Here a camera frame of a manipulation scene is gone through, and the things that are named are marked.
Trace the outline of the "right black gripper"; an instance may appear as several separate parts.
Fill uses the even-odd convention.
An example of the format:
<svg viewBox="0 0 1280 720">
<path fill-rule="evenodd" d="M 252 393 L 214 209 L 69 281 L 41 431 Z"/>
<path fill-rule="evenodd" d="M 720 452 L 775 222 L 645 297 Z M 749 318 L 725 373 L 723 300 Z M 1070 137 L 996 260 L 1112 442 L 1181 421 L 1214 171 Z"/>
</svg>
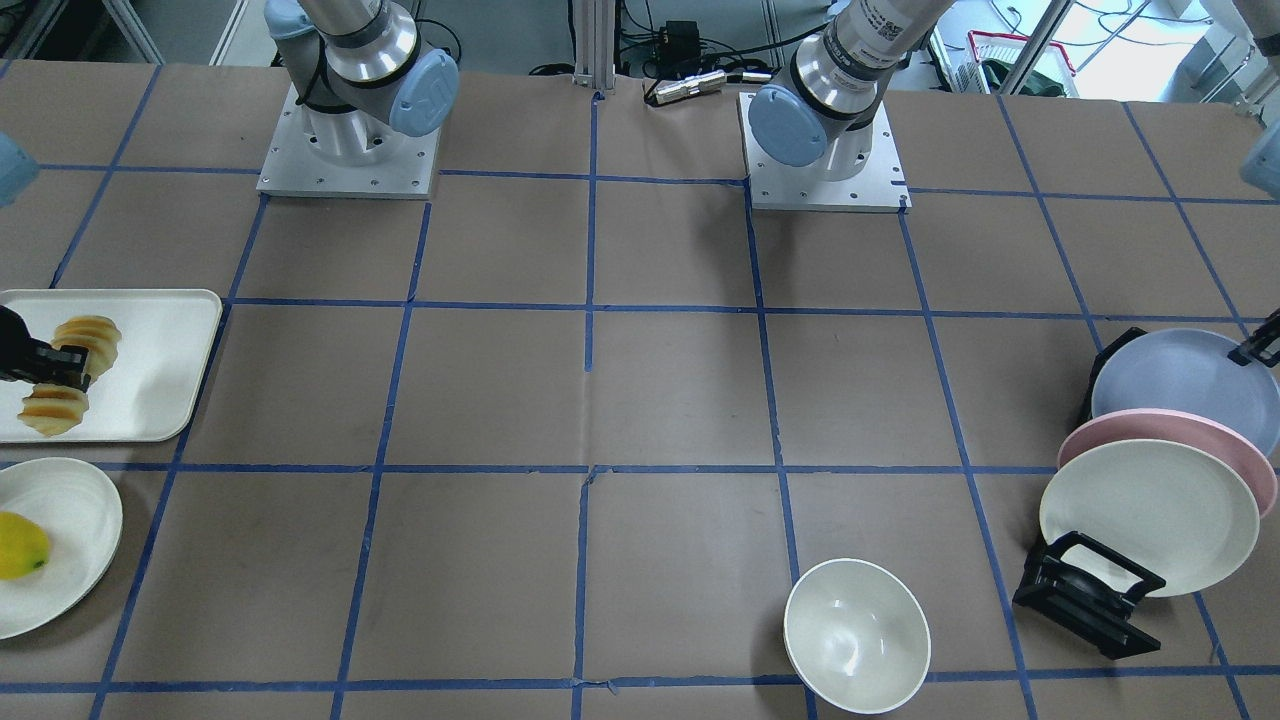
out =
<svg viewBox="0 0 1280 720">
<path fill-rule="evenodd" d="M 54 348 L 46 343 L 32 345 L 26 322 L 1 306 L 1 379 L 54 384 L 86 392 L 92 383 L 88 373 L 90 350 L 68 345 Z"/>
</svg>

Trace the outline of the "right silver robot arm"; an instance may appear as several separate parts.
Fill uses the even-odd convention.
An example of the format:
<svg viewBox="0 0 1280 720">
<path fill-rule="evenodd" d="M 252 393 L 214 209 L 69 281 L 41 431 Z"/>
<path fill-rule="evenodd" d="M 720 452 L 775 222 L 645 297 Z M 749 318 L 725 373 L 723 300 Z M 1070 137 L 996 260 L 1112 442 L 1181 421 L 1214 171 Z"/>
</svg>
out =
<svg viewBox="0 0 1280 720">
<path fill-rule="evenodd" d="M 375 129 L 421 138 L 440 129 L 454 106 L 454 58 L 422 38 L 397 3 L 268 1 L 262 13 L 324 161 L 357 167 L 372 155 L 340 149 L 347 126 L 361 127 L 367 142 Z M 86 333 L 38 340 L 18 314 L 3 310 L 3 380 L 84 392 L 116 359 L 105 341 Z"/>
</svg>

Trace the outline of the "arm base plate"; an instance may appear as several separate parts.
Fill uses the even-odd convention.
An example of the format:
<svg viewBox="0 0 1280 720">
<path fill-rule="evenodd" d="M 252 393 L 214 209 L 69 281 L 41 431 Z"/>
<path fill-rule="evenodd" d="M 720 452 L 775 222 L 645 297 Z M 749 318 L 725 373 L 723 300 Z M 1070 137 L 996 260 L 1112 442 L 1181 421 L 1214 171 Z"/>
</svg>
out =
<svg viewBox="0 0 1280 720">
<path fill-rule="evenodd" d="M 273 197 L 426 201 L 443 131 L 408 137 L 360 111 L 320 113 L 288 88 L 256 190 Z"/>
<path fill-rule="evenodd" d="M 739 95 L 742 150 L 751 204 L 758 210 L 900 213 L 913 206 L 888 108 L 873 124 L 841 138 L 806 167 L 776 161 L 758 143 L 748 118 L 754 92 Z"/>
</svg>

